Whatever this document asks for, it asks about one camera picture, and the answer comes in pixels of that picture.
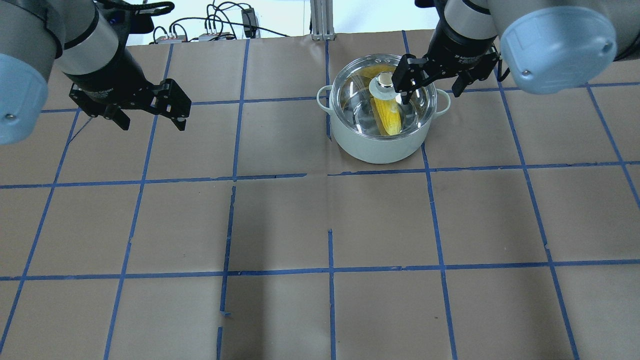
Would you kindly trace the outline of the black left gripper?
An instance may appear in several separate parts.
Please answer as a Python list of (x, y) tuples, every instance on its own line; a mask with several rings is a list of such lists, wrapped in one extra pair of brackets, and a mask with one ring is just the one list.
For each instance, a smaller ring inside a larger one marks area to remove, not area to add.
[(174, 79), (150, 82), (123, 45), (105, 67), (64, 75), (71, 80), (69, 97), (89, 117), (103, 117), (127, 132), (131, 120), (125, 111), (141, 110), (170, 119), (179, 132), (186, 130), (192, 100)]

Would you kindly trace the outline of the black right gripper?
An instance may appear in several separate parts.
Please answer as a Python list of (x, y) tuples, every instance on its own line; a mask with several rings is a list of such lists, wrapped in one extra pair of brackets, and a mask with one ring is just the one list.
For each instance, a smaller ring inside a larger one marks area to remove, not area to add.
[(470, 38), (440, 20), (427, 52), (421, 57), (403, 54), (393, 71), (391, 79), (401, 103), (409, 105), (414, 91), (438, 80), (455, 78), (451, 86), (455, 98), (474, 82), (487, 80), (499, 62), (496, 38), (496, 34)]

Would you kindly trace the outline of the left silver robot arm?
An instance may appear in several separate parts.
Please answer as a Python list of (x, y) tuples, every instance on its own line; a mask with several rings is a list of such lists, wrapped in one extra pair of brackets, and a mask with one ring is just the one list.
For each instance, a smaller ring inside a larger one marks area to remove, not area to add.
[(91, 118), (130, 128), (126, 110), (169, 119), (186, 129), (192, 101), (173, 79), (153, 84), (127, 49), (130, 34), (153, 31), (155, 16), (171, 1), (3, 0), (0, 41), (0, 141), (32, 134), (58, 68), (69, 80), (69, 98)]

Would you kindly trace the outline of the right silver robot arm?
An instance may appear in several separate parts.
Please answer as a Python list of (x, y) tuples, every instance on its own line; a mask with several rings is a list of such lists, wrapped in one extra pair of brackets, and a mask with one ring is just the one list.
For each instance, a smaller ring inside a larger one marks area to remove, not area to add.
[(494, 68), (522, 91), (555, 94), (639, 58), (637, 0), (417, 0), (439, 16), (427, 52), (405, 54), (391, 76), (404, 104), (423, 87), (454, 79), (455, 97)]

